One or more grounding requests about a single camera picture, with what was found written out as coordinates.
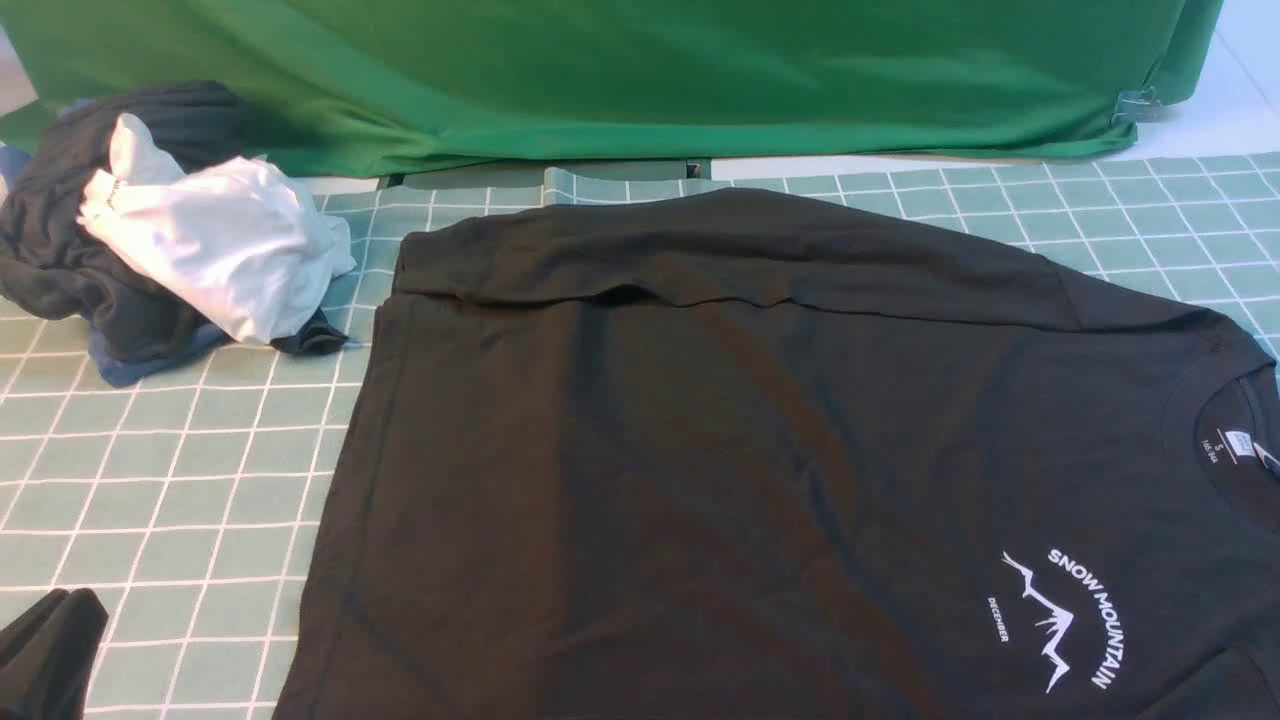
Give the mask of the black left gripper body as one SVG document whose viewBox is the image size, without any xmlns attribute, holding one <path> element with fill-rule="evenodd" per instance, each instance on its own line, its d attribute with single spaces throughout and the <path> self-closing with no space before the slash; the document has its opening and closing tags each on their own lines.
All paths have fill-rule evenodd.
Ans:
<svg viewBox="0 0 1280 720">
<path fill-rule="evenodd" d="M 1 717 L 82 719 L 108 611 L 90 588 L 50 591 L 1 632 Z"/>
</svg>

